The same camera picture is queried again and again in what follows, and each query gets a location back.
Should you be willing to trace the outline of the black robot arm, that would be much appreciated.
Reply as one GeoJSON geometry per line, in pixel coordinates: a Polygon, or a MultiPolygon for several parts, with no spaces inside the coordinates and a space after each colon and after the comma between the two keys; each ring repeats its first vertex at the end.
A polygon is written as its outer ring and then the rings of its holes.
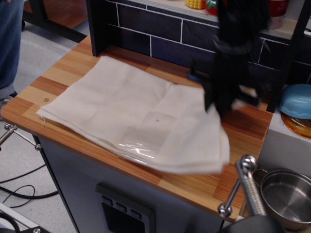
{"type": "Polygon", "coordinates": [[[261,86],[250,74],[249,54],[270,21],[265,0],[219,0],[215,60],[192,60],[188,78],[202,85],[205,108],[214,105],[223,117],[237,104],[258,106],[261,86]]]}

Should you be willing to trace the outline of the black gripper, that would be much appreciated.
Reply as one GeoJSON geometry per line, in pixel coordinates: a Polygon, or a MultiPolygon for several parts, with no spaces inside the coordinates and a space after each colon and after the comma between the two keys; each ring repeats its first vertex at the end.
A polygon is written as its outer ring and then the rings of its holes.
{"type": "Polygon", "coordinates": [[[236,104],[260,105],[261,87],[248,70],[247,46],[219,46],[214,63],[192,60],[187,78],[204,89],[205,111],[217,107],[222,118],[236,104]]]}

